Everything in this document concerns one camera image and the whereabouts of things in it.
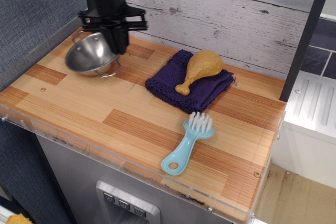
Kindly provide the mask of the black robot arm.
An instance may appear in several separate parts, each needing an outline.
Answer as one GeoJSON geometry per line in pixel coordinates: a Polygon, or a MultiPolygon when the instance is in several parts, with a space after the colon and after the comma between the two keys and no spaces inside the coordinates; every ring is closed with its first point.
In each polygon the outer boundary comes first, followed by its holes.
{"type": "Polygon", "coordinates": [[[102,33],[111,51],[122,55],[129,45],[129,31],[147,30],[145,13],[125,0],[87,0],[87,10],[78,17],[84,31],[102,33]]]}

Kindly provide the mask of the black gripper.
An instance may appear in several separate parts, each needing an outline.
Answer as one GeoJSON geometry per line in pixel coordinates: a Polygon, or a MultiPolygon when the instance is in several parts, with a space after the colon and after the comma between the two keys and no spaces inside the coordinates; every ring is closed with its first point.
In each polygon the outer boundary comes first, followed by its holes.
{"type": "Polygon", "coordinates": [[[129,6],[125,0],[90,0],[90,9],[78,13],[87,30],[100,27],[104,39],[113,53],[124,54],[129,45],[129,31],[147,30],[145,10],[129,6]],[[115,29],[117,45],[108,27],[115,29]]]}

